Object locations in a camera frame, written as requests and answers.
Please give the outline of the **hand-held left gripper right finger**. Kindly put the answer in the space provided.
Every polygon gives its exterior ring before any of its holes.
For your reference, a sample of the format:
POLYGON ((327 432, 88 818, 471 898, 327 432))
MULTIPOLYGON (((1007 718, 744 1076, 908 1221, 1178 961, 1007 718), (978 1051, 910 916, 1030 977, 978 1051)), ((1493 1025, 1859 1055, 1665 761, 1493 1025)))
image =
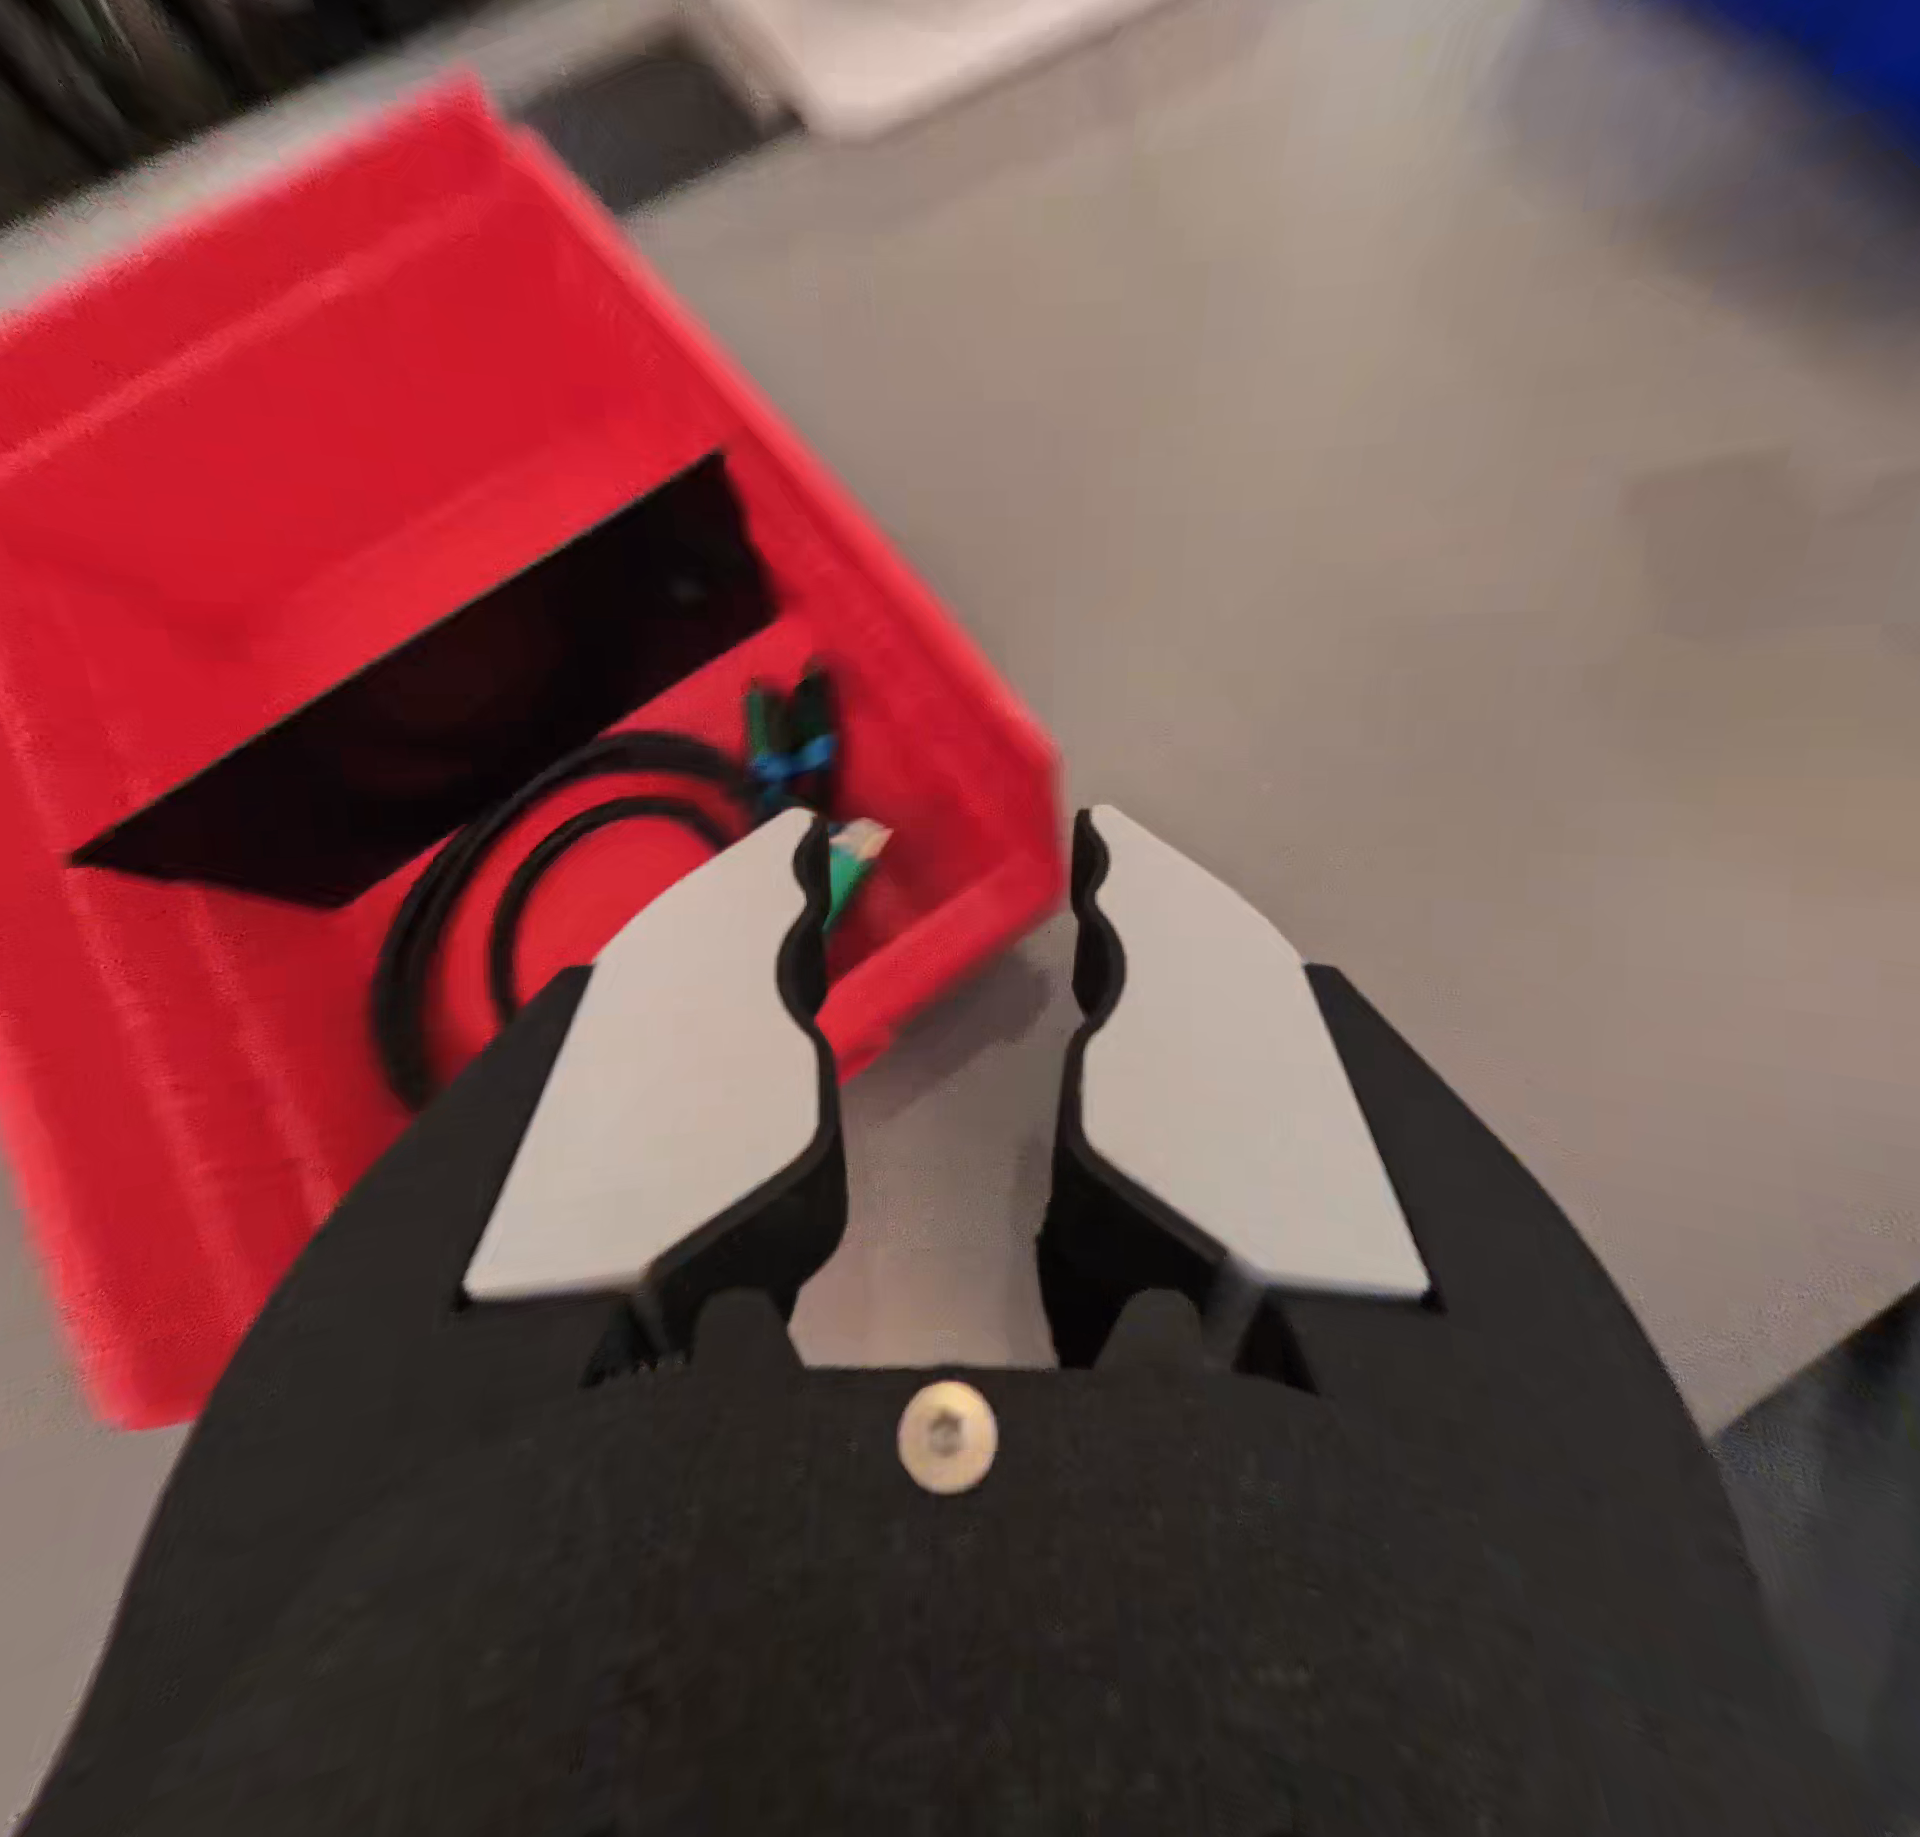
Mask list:
POLYGON ((1301 949, 1119 806, 1077 814, 1069 902, 1080 1023, 1038 1238, 1056 1357, 1098 1361, 1150 1292, 1217 1361, 1283 1361, 1294 1296, 1431 1304, 1301 949))

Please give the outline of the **black bin divider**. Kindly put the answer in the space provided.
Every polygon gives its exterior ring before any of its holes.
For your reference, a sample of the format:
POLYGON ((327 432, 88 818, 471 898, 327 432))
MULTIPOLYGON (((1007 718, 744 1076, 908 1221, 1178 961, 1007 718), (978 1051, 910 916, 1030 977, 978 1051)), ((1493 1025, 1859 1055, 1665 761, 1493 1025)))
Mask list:
POLYGON ((66 862, 340 910, 773 613, 729 459, 708 453, 66 862))

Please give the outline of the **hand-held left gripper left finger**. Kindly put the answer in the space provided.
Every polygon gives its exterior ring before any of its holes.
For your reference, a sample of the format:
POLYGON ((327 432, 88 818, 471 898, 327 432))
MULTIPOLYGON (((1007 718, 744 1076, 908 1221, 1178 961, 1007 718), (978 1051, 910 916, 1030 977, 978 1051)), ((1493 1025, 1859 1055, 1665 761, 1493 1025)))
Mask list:
POLYGON ((464 1274, 473 1304, 624 1296, 655 1354, 708 1304, 791 1321, 850 1216, 827 1000, 829 827, 787 811, 591 961, 464 1274))

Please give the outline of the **red plastic bin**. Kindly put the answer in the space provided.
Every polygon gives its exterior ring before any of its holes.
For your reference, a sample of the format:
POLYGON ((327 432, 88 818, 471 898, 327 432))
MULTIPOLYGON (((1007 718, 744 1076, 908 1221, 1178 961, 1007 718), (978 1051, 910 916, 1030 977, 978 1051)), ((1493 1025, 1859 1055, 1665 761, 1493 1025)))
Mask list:
POLYGON ((454 831, 340 910, 66 856, 716 450, 773 623, 608 733, 836 674, 853 1077, 1060 902, 1056 745, 548 144, 452 78, 5 322, 5 1147, 111 1424, 198 1415, 403 1129, 372 972, 454 831))

